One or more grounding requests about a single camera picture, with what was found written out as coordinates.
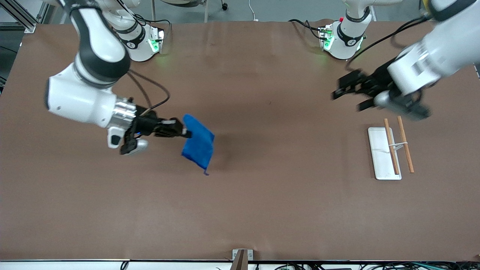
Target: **wooden chopstick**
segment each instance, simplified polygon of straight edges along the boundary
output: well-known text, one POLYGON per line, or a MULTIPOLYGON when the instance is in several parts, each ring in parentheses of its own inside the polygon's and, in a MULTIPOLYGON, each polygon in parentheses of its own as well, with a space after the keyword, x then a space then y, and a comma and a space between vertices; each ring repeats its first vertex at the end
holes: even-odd
POLYGON ((390 157, 392 158, 392 163, 393 163, 393 170, 395 174, 400 174, 398 170, 398 164, 396 161, 396 155, 395 155, 395 150, 393 147, 393 140, 392 140, 392 135, 390 134, 390 125, 388 124, 388 119, 384 119, 384 124, 385 124, 385 131, 387 132, 387 140, 388 140, 388 148, 390 149, 390 157))
MULTIPOLYGON (((397 120, 398 125, 400 126, 400 137, 402 138, 402 143, 406 143, 407 137, 405 136, 405 129, 403 129, 402 117, 398 115, 397 120)), ((414 173, 415 171, 413 170, 412 157, 410 156, 410 149, 408 148, 408 143, 403 144, 403 148, 405 149, 405 156, 407 156, 408 170, 410 171, 410 173, 414 173)))

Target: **black cable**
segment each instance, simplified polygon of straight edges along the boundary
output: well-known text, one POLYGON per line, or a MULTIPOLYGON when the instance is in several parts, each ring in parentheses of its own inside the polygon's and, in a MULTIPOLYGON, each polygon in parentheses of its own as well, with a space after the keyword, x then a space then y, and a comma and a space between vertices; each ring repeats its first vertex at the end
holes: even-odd
POLYGON ((127 9, 127 7, 125 6, 125 3, 124 3, 122 0, 117 0, 117 3, 118 3, 126 12, 128 12, 128 14, 130 14, 130 16, 132 16, 133 19, 134 19, 139 25, 141 25, 141 26, 147 25, 146 22, 144 22, 144 24, 141 24, 140 21, 137 20, 135 14, 132 14, 132 13, 130 12, 130 10, 127 9))
POLYGON ((294 264, 294 263, 291 263, 291 264, 292 264, 296 269, 298 269, 298 270, 306 270, 306 269, 303 267, 303 265, 300 266, 300 265, 294 264))
POLYGON ((315 34, 314 30, 315 30, 315 31, 318 31, 318 27, 312 27, 312 26, 310 25, 310 23, 308 22, 308 20, 306 20, 305 23, 303 23, 303 22, 301 22, 301 21, 299 21, 299 20, 297 20, 297 19, 291 19, 291 20, 289 20, 289 22, 299 23, 299 24, 301 24, 303 27, 306 27, 306 28, 310 29, 310 32, 312 33, 312 35, 313 35, 314 37, 316 37, 316 38, 318 38, 318 39, 320 39, 320 40, 327 40, 325 37, 320 37, 320 36, 318 36, 317 34, 315 34))
POLYGON ((325 37, 319 37, 315 34, 315 32, 313 31, 313 27, 310 26, 310 23, 308 22, 308 20, 305 21, 305 23, 308 25, 308 28, 310 29, 310 32, 312 33, 312 35, 320 40, 327 40, 325 37))
POLYGON ((9 49, 9 48, 7 48, 7 47, 4 47, 4 46, 0 46, 0 48, 2 48, 2 49, 6 49, 6 50, 9 50, 9 51, 11 51, 11 52, 14 52, 14 53, 18 53, 17 51, 15 51, 15 50, 12 50, 12 49, 9 49))
POLYGON ((305 23, 303 23, 302 21, 297 20, 297 19, 291 19, 291 20, 289 20, 289 22, 299 23, 299 24, 301 24, 303 27, 310 28, 311 30, 318 30, 318 28, 308 26, 308 25, 306 25, 305 23))
POLYGON ((325 270, 325 268, 323 268, 321 264, 315 264, 315 266, 318 267, 320 270, 325 270))
POLYGON ((164 104, 165 102, 167 102, 167 101, 170 99, 170 92, 168 91, 167 88, 165 88, 165 86, 161 85, 159 82, 156 82, 156 81, 154 81, 154 80, 152 80, 152 79, 150 79, 150 78, 148 78, 148 77, 145 77, 145 76, 143 76, 142 74, 136 72, 135 70, 131 70, 131 69, 130 69, 129 72, 132 73, 132 74, 134 74, 134 75, 137 76, 137 77, 140 77, 140 78, 144 79, 145 81, 150 82, 151 84, 157 86, 158 88, 162 89, 162 90, 165 92, 165 94, 167 95, 167 97, 166 97, 163 101, 161 101, 160 103, 157 103, 157 104, 155 104, 155 105, 153 105, 153 106, 150 106, 150 108, 148 108, 146 111, 144 111, 143 114, 145 114, 145 113, 147 113, 147 112, 155 109, 156 107, 164 104))
POLYGON ((120 265, 120 270, 127 269, 129 263, 130 263, 129 261, 122 262, 121 265, 120 265))
POLYGON ((346 67, 348 68, 348 67, 350 66, 350 64, 351 64, 357 57, 359 57, 361 54, 363 54, 366 50, 370 49, 371 47, 377 45, 378 43, 380 43, 380 42, 382 42, 382 41, 384 41, 384 40, 386 40, 386 39, 389 39, 389 38, 395 36, 396 34, 402 32, 402 31, 404 31, 404 30, 409 29, 410 27, 414 27, 414 26, 419 25, 419 24, 422 24, 422 23, 424 23, 424 22, 426 22, 426 21, 428 21, 428 18, 427 18, 427 17, 420 17, 420 18, 411 20, 411 21, 409 21, 409 22, 407 22, 407 23, 404 23, 404 24, 401 25, 395 32, 393 32, 393 33, 391 33, 391 34, 389 34, 389 35, 387 35, 387 36, 385 36, 385 37, 383 37, 383 38, 381 38, 381 39, 373 42, 372 44, 370 44, 369 46, 367 46, 366 48, 364 48, 363 50, 361 50, 360 52, 358 52, 354 57, 352 57, 352 58, 347 62, 346 67), (412 23, 412 22, 414 22, 414 21, 416 21, 416 20, 419 20, 419 21, 416 22, 416 23, 414 23, 414 24, 409 25, 410 23, 412 23))
POLYGON ((151 21, 151 20, 145 19, 145 18, 144 18, 143 16, 141 16, 140 14, 136 14, 136 13, 135 13, 134 15, 135 15, 135 17, 136 17, 137 19, 142 20, 142 21, 144 21, 144 22, 149 22, 149 23, 167 22, 169 25, 172 24, 172 23, 171 23, 169 20, 167 20, 167 19, 151 21))
POLYGON ((274 270, 279 270, 279 269, 282 269, 282 268, 284 268, 284 267, 288 267, 288 264, 279 266, 279 267, 275 268, 274 270))
POLYGON ((417 268, 418 266, 412 266, 409 262, 392 262, 385 265, 385 270, 415 270, 417 268))
POLYGON ((452 268, 449 264, 446 264, 446 263, 443 263, 443 262, 430 262, 430 261, 427 261, 427 262, 425 262, 425 264, 433 265, 433 266, 446 266, 447 269, 451 269, 451 268, 452 268))
POLYGON ((140 90, 140 92, 142 93, 142 95, 144 96, 145 100, 147 101, 147 105, 149 107, 152 106, 152 102, 150 101, 150 97, 148 96, 147 92, 145 91, 144 87, 140 84, 140 82, 130 73, 127 73, 127 75, 130 77, 130 79, 132 79, 132 81, 137 85, 138 89, 140 90))
POLYGON ((375 270, 375 269, 380 268, 380 267, 383 268, 383 267, 385 267, 385 265, 377 265, 374 268, 370 268, 369 270, 375 270))

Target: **wire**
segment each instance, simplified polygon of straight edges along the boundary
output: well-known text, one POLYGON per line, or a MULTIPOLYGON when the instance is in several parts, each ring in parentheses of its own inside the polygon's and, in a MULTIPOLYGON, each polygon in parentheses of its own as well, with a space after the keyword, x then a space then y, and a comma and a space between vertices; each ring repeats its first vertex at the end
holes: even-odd
POLYGON ((310 32, 312 33, 312 35, 313 35, 314 37, 316 37, 316 38, 318 38, 318 39, 320 39, 320 40, 327 40, 325 37, 320 37, 320 36, 318 36, 317 34, 315 34, 314 30, 315 30, 315 31, 318 31, 318 27, 312 27, 312 26, 310 25, 310 23, 308 22, 308 20, 306 20, 305 23, 303 23, 303 22, 300 21, 300 20, 291 19, 291 20, 289 20, 289 22, 299 23, 299 24, 301 24, 303 27, 306 27, 306 28, 310 29, 310 32))
POLYGON ((284 267, 288 267, 288 266, 293 266, 293 268, 295 270, 306 270, 303 266, 300 266, 300 265, 295 264, 295 263, 288 263, 286 265, 279 266, 279 267, 275 268, 275 270, 280 270, 280 269, 282 269, 284 267))
POLYGON ((141 16, 140 14, 134 14, 135 15, 135 18, 139 19, 139 20, 142 20, 144 22, 149 22, 149 23, 160 23, 160 22, 167 22, 169 25, 171 25, 172 23, 167 20, 167 19, 163 19, 163 20, 156 20, 156 21, 151 21, 151 20, 147 20, 145 18, 143 18, 143 16, 141 16))
POLYGON ((308 20, 305 20, 305 23, 308 25, 308 28, 310 29, 310 32, 312 33, 312 35, 320 40, 327 40, 325 37, 319 37, 315 34, 315 32, 313 31, 313 27, 310 26, 310 23, 308 22, 308 20))
POLYGON ((310 28, 311 30, 318 30, 318 28, 308 26, 308 25, 306 25, 304 22, 302 22, 302 21, 300 21, 300 20, 297 20, 297 19, 291 19, 291 20, 289 20, 289 22, 299 23, 299 24, 301 24, 303 27, 310 28))
POLYGON ((140 92, 142 93, 142 95, 144 96, 145 100, 147 101, 147 105, 149 107, 152 106, 152 102, 150 101, 150 98, 147 94, 147 92, 145 91, 144 87, 140 84, 140 82, 138 82, 138 80, 130 73, 127 73, 127 75, 130 77, 130 79, 132 79, 132 81, 137 85, 138 89, 140 90, 140 92))
POLYGON ((402 31, 404 31, 404 30, 409 29, 410 27, 414 27, 414 26, 419 25, 419 24, 422 24, 422 23, 424 23, 424 22, 426 22, 426 21, 428 21, 428 18, 422 16, 422 17, 419 17, 419 18, 416 18, 416 19, 413 19, 413 20, 410 20, 410 21, 404 23, 404 24, 401 25, 395 32, 393 32, 393 33, 391 33, 391 34, 389 34, 389 35, 387 35, 387 36, 385 36, 385 37, 383 37, 383 38, 381 38, 381 39, 373 42, 372 44, 370 44, 369 46, 367 46, 366 48, 364 48, 363 50, 361 50, 359 53, 357 53, 354 57, 352 57, 352 58, 347 62, 346 67, 348 68, 348 67, 350 66, 350 64, 351 64, 357 57, 359 57, 361 54, 363 54, 366 50, 370 49, 371 47, 377 45, 378 43, 380 43, 380 42, 382 42, 382 41, 384 41, 384 40, 386 40, 386 39, 389 39, 389 38, 395 36, 396 34, 402 32, 402 31))
POLYGON ((255 18, 255 12, 253 12, 253 8, 252 8, 252 6, 250 5, 250 0, 248 0, 248 6, 250 7, 250 10, 252 11, 253 20, 256 21, 257 19, 255 18))
POLYGON ((151 111, 151 110, 155 109, 156 107, 164 104, 165 102, 167 102, 167 101, 170 99, 170 92, 168 91, 168 89, 167 89, 165 86, 161 85, 159 82, 156 82, 156 81, 154 81, 154 80, 152 80, 152 79, 150 79, 150 78, 148 78, 148 77, 145 77, 145 76, 143 76, 142 74, 136 72, 135 70, 131 70, 131 69, 130 69, 129 72, 132 73, 132 74, 134 74, 135 76, 140 77, 140 78, 144 79, 145 81, 148 81, 148 82, 150 82, 151 84, 159 87, 159 88, 162 89, 162 90, 165 92, 165 94, 167 95, 167 97, 166 97, 163 101, 161 101, 160 103, 157 103, 157 104, 155 104, 155 105, 153 105, 153 106, 150 106, 150 107, 149 107, 148 109, 146 109, 140 116, 145 115, 145 114, 148 113, 149 111, 151 111))
POLYGON ((142 24, 140 21, 138 21, 138 19, 136 18, 135 14, 134 14, 131 10, 129 10, 129 9, 127 8, 127 6, 126 6, 125 3, 123 2, 123 0, 117 0, 117 3, 118 3, 126 12, 128 12, 128 14, 130 14, 130 16, 132 16, 133 19, 134 19, 139 25, 141 25, 141 26, 147 25, 146 22, 144 22, 144 24, 142 24))
POLYGON ((4 46, 0 46, 0 48, 2 48, 2 49, 6 49, 6 50, 9 50, 9 51, 11 51, 11 52, 14 52, 14 53, 18 53, 17 51, 15 51, 15 50, 12 50, 12 49, 9 49, 9 48, 7 48, 7 47, 4 47, 4 46))
POLYGON ((130 263, 129 261, 122 262, 121 265, 120 265, 120 270, 127 269, 129 263, 130 263))

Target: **metal bracket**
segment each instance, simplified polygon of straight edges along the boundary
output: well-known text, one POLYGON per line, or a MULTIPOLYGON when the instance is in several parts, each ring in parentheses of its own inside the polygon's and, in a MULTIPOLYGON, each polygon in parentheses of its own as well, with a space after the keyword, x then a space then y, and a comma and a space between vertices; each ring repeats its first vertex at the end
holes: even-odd
POLYGON ((33 33, 35 24, 39 21, 28 13, 18 0, 0 0, 0 6, 25 29, 30 29, 30 32, 25 31, 25 33, 33 33))
POLYGON ((322 51, 330 50, 330 48, 332 47, 332 43, 335 40, 335 36, 332 30, 332 25, 325 25, 325 27, 319 27, 318 36, 326 39, 326 40, 320 39, 320 49, 322 51))
POLYGON ((253 260, 253 249, 246 249, 246 248, 232 249, 232 260, 235 260, 235 257, 237 256, 240 250, 245 250, 247 252, 247 258, 249 261, 253 260))
POLYGON ((36 24, 33 24, 33 28, 32 29, 25 28, 24 33, 25 34, 33 34, 33 33, 35 33, 35 29, 36 29, 36 24))

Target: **chair leg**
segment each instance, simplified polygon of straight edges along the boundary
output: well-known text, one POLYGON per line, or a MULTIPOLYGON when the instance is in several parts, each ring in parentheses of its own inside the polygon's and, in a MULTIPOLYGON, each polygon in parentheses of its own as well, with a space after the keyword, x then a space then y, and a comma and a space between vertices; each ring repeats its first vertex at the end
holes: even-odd
POLYGON ((208 0, 205 0, 205 18, 204 23, 208 22, 208 0))

